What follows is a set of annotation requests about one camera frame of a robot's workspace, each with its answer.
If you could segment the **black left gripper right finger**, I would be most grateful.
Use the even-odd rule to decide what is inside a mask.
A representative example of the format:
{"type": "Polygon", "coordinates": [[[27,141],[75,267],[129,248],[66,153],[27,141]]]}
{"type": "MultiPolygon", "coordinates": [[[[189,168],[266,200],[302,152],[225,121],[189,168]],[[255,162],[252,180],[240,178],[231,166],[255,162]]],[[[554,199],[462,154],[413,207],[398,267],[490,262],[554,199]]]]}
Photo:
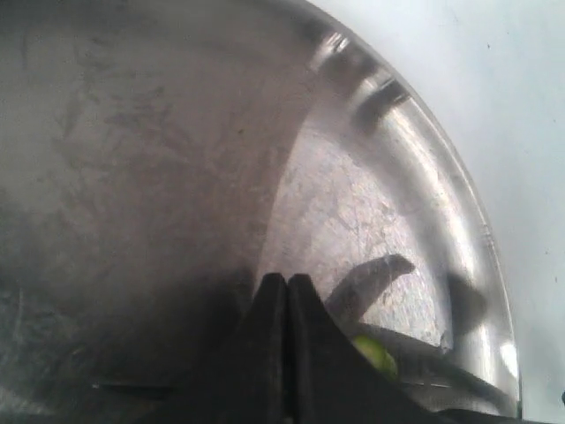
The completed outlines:
{"type": "Polygon", "coordinates": [[[440,423],[380,374],[335,325],[312,279],[288,282],[296,423],[440,423]]]}

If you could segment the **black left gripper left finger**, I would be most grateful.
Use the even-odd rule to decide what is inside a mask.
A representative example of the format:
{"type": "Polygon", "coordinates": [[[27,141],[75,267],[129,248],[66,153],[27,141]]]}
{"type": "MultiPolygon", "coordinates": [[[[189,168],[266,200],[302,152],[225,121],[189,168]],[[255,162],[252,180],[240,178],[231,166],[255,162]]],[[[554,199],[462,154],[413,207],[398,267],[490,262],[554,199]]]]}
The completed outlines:
{"type": "Polygon", "coordinates": [[[286,289],[282,275],[265,275],[225,346],[192,372],[179,394],[137,422],[283,422],[286,289]]]}

